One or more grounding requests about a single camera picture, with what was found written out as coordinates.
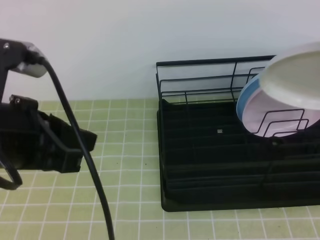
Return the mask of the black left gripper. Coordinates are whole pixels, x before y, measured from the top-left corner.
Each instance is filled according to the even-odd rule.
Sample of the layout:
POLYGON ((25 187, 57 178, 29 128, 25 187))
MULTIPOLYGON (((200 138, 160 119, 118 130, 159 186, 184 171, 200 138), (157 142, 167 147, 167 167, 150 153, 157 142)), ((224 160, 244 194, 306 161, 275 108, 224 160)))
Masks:
MULTIPOLYGON (((93 151, 97 135, 80 129, 83 142, 93 151)), ((81 146, 71 125, 41 111, 37 100, 12 94, 9 102, 0 104, 0 168, 4 162, 17 170, 56 171, 76 173, 82 160, 81 146), (61 140, 49 140, 40 120, 61 140)))

